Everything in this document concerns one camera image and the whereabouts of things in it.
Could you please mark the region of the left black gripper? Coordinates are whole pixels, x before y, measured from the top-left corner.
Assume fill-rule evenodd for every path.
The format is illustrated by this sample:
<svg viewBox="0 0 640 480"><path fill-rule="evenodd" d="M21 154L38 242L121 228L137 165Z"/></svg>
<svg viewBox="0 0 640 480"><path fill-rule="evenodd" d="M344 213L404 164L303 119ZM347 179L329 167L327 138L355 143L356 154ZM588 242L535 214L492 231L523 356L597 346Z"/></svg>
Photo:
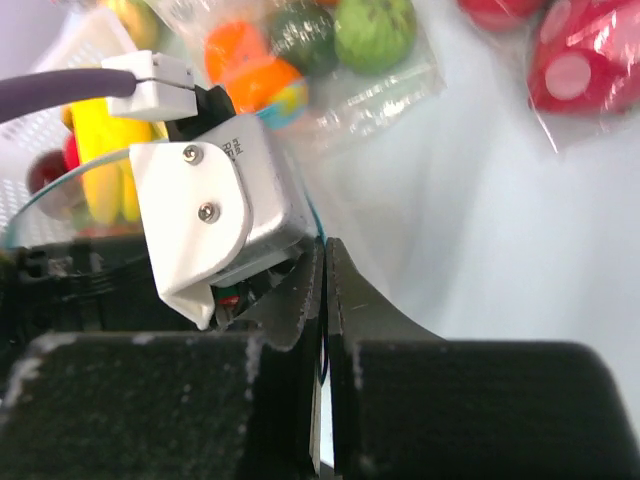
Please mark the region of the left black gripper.
<svg viewBox="0 0 640 480"><path fill-rule="evenodd" d="M264 332L196 332L157 296L139 236L16 249L1 260L1 357L16 360L48 333L68 333L80 360L297 360Z"/></svg>

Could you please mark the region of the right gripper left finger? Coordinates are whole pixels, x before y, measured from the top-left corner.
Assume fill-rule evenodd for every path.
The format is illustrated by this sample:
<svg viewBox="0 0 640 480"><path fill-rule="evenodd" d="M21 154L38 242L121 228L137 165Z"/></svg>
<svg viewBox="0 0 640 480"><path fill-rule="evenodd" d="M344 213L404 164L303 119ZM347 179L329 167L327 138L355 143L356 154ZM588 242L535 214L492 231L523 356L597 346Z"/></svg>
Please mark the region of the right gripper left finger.
<svg viewBox="0 0 640 480"><path fill-rule="evenodd" d="M324 248L233 330L56 333L1 406L5 479L314 479Z"/></svg>

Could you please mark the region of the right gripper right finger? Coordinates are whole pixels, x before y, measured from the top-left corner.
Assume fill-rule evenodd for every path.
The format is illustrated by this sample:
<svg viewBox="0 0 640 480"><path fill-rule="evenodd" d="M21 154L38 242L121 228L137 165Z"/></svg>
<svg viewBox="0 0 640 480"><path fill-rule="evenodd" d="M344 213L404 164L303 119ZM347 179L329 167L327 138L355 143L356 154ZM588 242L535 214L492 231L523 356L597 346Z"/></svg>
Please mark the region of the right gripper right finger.
<svg viewBox="0 0 640 480"><path fill-rule="evenodd" d="M326 244L334 467L345 479L635 479L602 359L571 342L446 340Z"/></svg>

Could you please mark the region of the blue zip clear bag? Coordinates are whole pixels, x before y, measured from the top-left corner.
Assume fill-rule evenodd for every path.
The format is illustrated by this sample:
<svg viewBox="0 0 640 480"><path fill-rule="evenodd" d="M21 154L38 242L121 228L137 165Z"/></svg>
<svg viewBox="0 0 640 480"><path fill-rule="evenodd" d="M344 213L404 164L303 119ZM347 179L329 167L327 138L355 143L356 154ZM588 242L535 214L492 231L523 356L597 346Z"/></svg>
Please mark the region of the blue zip clear bag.
<svg viewBox="0 0 640 480"><path fill-rule="evenodd" d="M134 145L140 221L101 226L84 196L63 219L70 239L146 235L160 252L196 245L235 258L285 252L316 236L301 179L257 116L236 115L190 144L201 151L195 165L182 157L185 142Z"/></svg>

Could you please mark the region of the yellow fake banana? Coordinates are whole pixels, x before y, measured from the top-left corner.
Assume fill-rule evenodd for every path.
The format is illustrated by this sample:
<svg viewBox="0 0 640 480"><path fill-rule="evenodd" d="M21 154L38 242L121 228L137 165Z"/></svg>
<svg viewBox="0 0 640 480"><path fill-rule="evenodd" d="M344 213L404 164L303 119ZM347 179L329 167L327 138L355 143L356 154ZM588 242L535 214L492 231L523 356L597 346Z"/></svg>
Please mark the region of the yellow fake banana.
<svg viewBox="0 0 640 480"><path fill-rule="evenodd" d="M96 98L65 105L61 120L75 142L81 185L92 220L111 227L140 221L129 147L168 138L165 124L114 117Z"/></svg>

